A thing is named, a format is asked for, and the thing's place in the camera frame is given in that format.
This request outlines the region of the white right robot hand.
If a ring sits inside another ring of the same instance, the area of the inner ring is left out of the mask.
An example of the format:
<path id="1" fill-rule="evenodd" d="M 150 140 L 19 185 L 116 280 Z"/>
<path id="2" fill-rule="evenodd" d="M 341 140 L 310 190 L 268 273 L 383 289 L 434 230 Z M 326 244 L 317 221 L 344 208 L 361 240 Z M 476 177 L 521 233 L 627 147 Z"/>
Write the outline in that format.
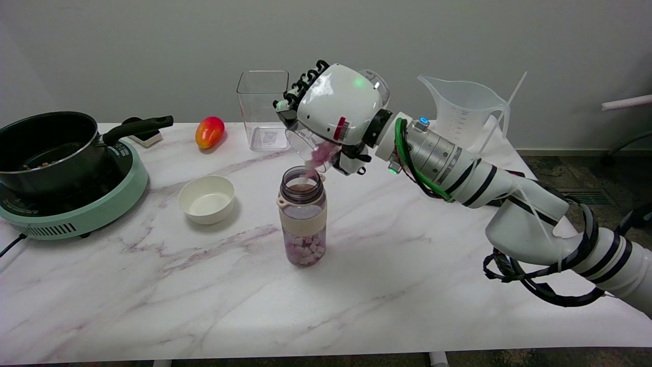
<path id="1" fill-rule="evenodd" d="M 366 173 L 393 113 L 389 91 L 372 70 L 319 60 L 273 102 L 289 144 L 308 169 Z"/>

